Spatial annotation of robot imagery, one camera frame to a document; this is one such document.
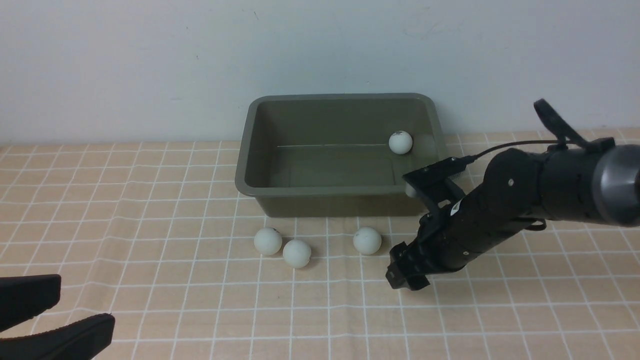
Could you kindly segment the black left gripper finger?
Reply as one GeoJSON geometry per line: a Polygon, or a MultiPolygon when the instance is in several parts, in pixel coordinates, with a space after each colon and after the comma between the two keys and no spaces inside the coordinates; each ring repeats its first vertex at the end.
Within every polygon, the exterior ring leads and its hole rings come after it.
{"type": "Polygon", "coordinates": [[[2,360],[92,360],[112,343],[115,317],[96,314],[70,325],[0,341],[2,360]]]}
{"type": "Polygon", "coordinates": [[[61,299],[61,275],[0,278],[0,331],[4,332],[55,307],[61,299]]]}

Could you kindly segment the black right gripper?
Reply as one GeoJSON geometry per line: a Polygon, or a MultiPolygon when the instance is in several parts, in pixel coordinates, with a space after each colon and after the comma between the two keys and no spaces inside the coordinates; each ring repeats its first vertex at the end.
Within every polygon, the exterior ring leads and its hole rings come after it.
{"type": "Polygon", "coordinates": [[[428,212],[415,239],[390,250],[385,278],[391,288],[421,291],[431,285],[429,275],[461,271],[521,231],[544,230],[546,221],[532,216],[539,171],[533,153],[510,148],[489,162],[482,183],[461,199],[420,199],[428,212]]]}

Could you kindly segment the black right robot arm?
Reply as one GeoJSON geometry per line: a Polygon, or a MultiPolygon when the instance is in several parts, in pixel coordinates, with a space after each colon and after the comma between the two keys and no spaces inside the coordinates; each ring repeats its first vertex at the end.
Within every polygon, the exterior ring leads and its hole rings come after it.
{"type": "Polygon", "coordinates": [[[477,159],[449,157],[403,175],[428,212],[415,239],[390,250],[385,276],[393,289],[421,290],[428,276],[461,271],[521,231],[544,230],[547,221],[639,226],[638,145],[604,137],[587,148],[508,148],[465,193],[451,176],[477,159]]]}

